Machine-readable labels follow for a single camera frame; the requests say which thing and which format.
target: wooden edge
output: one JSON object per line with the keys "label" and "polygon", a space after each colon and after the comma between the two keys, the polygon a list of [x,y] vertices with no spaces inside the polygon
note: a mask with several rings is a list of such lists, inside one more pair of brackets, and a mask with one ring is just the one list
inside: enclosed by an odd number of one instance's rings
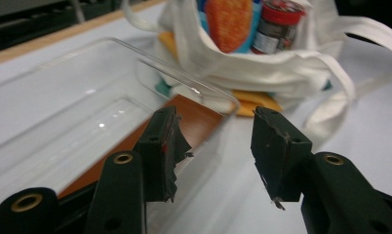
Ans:
{"label": "wooden edge", "polygon": [[[148,0],[145,2],[141,2],[138,4],[135,4],[132,6],[133,11],[139,12],[142,11],[146,8],[155,6],[157,4],[160,4],[164,2],[165,0]],[[58,41],[61,41],[63,39],[69,38],[71,36],[74,36],[76,34],[91,30],[95,27],[101,26],[103,24],[106,24],[108,22],[120,19],[123,17],[123,13],[121,11],[116,11],[113,13],[109,13],[106,15],[103,15],[101,17],[95,18],[88,20],[84,23],[76,24],[71,27],[68,27],[66,29],[53,32],[51,34],[33,39],[31,41],[27,41],[24,43],[21,43],[19,45],[16,45],[14,47],[5,49],[3,51],[0,51],[0,63],[14,59],[17,57],[20,57],[22,55],[25,55],[26,53],[29,53],[31,51],[35,51],[38,49],[41,49],[43,47],[52,45],[54,43],[57,43]]]}

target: white table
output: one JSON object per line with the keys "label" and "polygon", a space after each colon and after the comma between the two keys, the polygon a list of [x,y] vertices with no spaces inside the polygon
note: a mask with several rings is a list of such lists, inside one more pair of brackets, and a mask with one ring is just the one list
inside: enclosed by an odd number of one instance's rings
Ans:
{"label": "white table", "polygon": [[[163,5],[139,14],[156,20]],[[54,45],[0,64],[0,82],[37,64],[73,51],[102,37],[116,37],[151,53],[153,33],[139,31],[118,19]],[[339,58],[351,77],[364,79],[391,69],[392,56],[386,50],[350,40]],[[305,107],[284,114],[300,125]],[[191,194],[177,196],[174,204],[163,204],[160,214],[148,214],[149,233],[306,233],[298,204],[284,204],[282,212],[270,202],[251,154],[253,119],[237,117],[225,126],[223,148],[218,160],[209,165],[194,160],[177,184]],[[392,195],[392,83],[358,100],[343,127],[323,147],[350,158],[372,186]]]}

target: transparent plastic lid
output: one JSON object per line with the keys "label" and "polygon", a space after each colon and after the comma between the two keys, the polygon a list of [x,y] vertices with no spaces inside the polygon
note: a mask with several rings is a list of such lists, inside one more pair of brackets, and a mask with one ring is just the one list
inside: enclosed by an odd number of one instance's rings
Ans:
{"label": "transparent plastic lid", "polygon": [[222,123],[239,107],[229,94],[113,38],[1,83],[0,202],[28,187],[62,191],[176,93]]}

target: can label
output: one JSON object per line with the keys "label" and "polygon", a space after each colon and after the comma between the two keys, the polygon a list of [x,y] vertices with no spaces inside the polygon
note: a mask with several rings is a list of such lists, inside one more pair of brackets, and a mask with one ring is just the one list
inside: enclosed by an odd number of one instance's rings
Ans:
{"label": "can label", "polygon": [[289,50],[292,46],[296,25],[281,25],[261,19],[253,47],[265,54]]}

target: brass screw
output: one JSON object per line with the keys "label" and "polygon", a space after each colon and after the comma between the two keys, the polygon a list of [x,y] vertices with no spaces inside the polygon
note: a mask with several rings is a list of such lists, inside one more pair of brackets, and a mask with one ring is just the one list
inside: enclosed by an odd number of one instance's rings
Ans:
{"label": "brass screw", "polygon": [[29,211],[38,206],[38,204],[41,203],[42,198],[42,195],[38,193],[25,194],[13,203],[11,210],[15,213]]}
{"label": "brass screw", "polygon": [[336,165],[336,166],[341,166],[344,164],[344,160],[339,158],[338,156],[334,155],[325,155],[324,156],[325,161],[327,161],[330,164]]}
{"label": "brass screw", "polygon": [[114,163],[116,164],[127,164],[133,160],[133,156],[131,154],[119,154],[114,158]]}

